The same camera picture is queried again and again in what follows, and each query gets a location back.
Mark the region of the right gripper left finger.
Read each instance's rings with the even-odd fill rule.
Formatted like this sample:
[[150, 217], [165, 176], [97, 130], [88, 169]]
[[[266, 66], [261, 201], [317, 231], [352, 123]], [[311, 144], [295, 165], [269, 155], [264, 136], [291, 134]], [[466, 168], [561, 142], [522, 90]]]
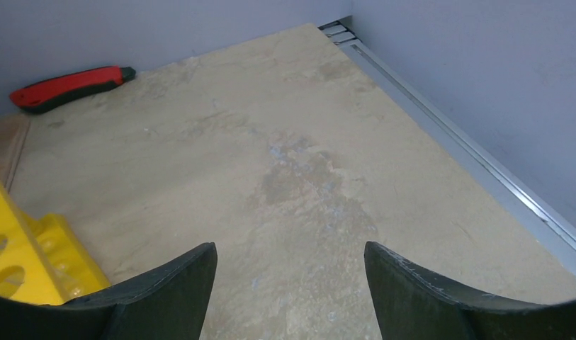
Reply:
[[0, 297], [0, 339], [199, 339], [217, 263], [208, 242], [60, 306]]

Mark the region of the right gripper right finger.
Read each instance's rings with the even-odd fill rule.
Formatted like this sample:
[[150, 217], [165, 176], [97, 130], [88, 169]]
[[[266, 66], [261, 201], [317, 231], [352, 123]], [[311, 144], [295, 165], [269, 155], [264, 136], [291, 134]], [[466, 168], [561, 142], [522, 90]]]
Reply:
[[377, 242], [364, 263], [383, 339], [576, 339], [576, 299], [542, 305], [494, 295]]

